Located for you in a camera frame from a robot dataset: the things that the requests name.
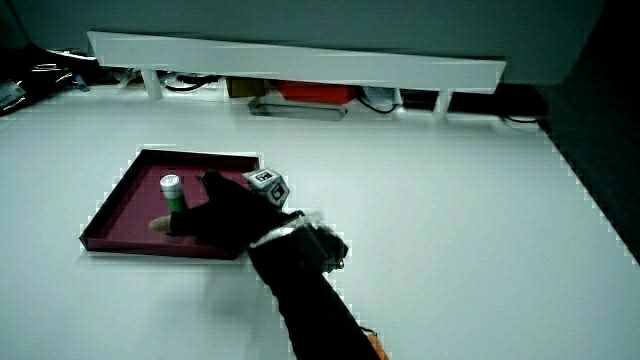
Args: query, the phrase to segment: white tabletop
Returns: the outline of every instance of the white tabletop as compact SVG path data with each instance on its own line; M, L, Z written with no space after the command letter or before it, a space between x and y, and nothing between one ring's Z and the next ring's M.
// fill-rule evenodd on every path
M392 360L640 357L638 265L543 132L351 108L257 118L94 88L0 118L0 358L293 357L246 257L84 250L143 147L261 153L287 206L321 209L351 247L328 278Z

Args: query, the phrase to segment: green can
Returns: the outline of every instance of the green can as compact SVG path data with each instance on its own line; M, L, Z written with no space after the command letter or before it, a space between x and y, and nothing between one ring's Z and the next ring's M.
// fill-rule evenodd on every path
M169 174L164 176L160 179L160 187L162 187L164 197L167 198L171 212L180 212L189 208L184 198L182 183L180 183L180 177L178 175Z

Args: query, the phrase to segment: red tray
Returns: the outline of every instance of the red tray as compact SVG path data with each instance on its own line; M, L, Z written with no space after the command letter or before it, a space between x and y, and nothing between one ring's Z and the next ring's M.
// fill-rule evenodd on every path
M170 214L160 179L167 174L179 175L187 205L194 207L209 200L196 176L218 171L248 189L242 174L259 166L257 157L142 150L80 241L89 251L234 259L239 254L203 243L195 236L171 237L149 229L151 220Z

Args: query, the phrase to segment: hand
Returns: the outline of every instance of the hand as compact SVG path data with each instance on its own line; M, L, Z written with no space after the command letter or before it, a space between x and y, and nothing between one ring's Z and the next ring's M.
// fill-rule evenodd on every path
M149 228L169 235L195 235L239 254L288 218L262 196L218 172L206 173L201 182L207 190L207 203L156 218Z

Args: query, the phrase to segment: black cable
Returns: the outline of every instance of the black cable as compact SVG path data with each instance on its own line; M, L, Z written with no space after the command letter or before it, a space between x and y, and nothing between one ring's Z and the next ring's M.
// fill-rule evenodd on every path
M394 105L393 105L393 107L391 107L391 109L386 110L386 111L383 111L383 110L378 110L378 109L374 108L373 106L371 106L371 105L367 104L367 103L362 99L362 96L360 96L360 95L358 95L358 96L357 96L357 99L358 99L358 101L360 101L360 102L362 103L362 105L364 105L364 106L368 107L369 109L371 109L371 110L373 110L373 111L375 111L375 112L377 112L377 113L379 113L379 114L389 114L389 113L391 113L393 110L395 110L395 109L396 109L396 106L398 106L397 104L394 104Z
M183 87L183 88L177 88L177 87L173 87L171 85L167 85L166 88L167 88L167 90L171 90L171 91L187 92L187 91L193 91L193 90L199 89L199 88L201 88L201 87L203 87L205 85L207 85L207 83L188 86L188 87Z
M363 331L366 331L366 332L372 333L372 334L373 334L374 336L376 336L376 337L378 336L378 333L377 333L377 332L375 332L375 331L373 331L373 330L371 330L371 329L369 329L369 328L366 328L366 327L364 327L364 326L360 326L360 329L362 329Z
M206 84L218 81L220 77L221 77L220 75L207 75L207 76L178 75L176 77L176 80L182 81L185 84L206 85Z
M524 121L524 120L516 120L516 119L514 119L514 118L512 118L511 116L508 116L508 115L500 116L500 117L503 118L503 119L507 119L507 120L510 120L510 121L513 121L513 122L520 123L520 124L539 123L540 121L544 120L544 119L535 119L535 120L526 120L526 121Z

